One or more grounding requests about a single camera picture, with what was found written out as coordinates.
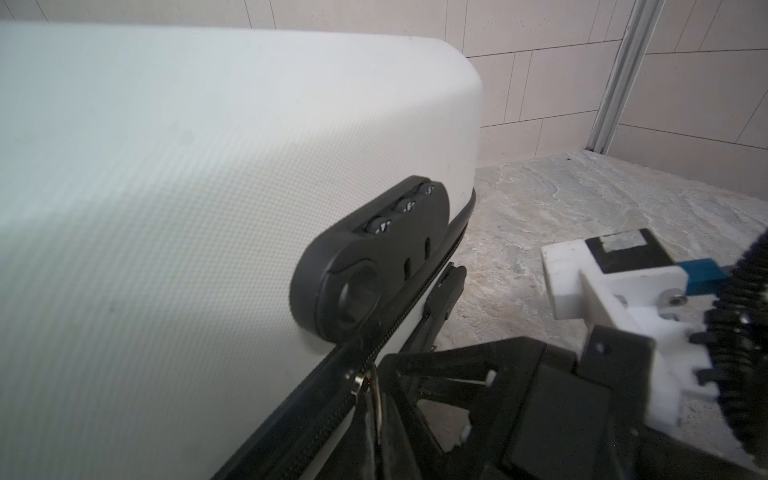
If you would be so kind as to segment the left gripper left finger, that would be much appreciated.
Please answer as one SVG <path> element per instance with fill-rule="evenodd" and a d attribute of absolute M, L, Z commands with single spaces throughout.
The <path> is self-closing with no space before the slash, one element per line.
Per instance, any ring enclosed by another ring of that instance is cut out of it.
<path fill-rule="evenodd" d="M 352 421 L 317 479 L 374 480 L 377 478 L 376 409 L 370 391 L 359 394 Z"/>

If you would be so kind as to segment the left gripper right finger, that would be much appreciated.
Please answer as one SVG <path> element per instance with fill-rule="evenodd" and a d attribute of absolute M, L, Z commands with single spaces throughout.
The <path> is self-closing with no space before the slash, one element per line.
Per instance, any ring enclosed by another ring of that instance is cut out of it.
<path fill-rule="evenodd" d="M 418 406 L 382 396 L 380 479 L 441 479 L 443 450 Z"/>

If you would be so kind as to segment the black suitcase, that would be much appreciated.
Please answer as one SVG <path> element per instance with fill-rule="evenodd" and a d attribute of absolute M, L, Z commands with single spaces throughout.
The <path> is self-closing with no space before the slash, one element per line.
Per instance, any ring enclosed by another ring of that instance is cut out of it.
<path fill-rule="evenodd" d="M 2 477 L 212 477 L 331 351 L 304 249 L 413 175 L 456 216 L 481 109 L 432 38 L 3 23 Z"/>

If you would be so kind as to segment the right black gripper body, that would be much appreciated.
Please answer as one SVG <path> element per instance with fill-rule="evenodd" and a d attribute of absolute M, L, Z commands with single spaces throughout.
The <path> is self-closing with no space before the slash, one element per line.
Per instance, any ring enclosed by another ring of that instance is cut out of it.
<path fill-rule="evenodd" d="M 388 355 L 383 395 L 423 479 L 751 479 L 648 427 L 648 337 L 595 327 L 581 354 L 528 337 Z"/>

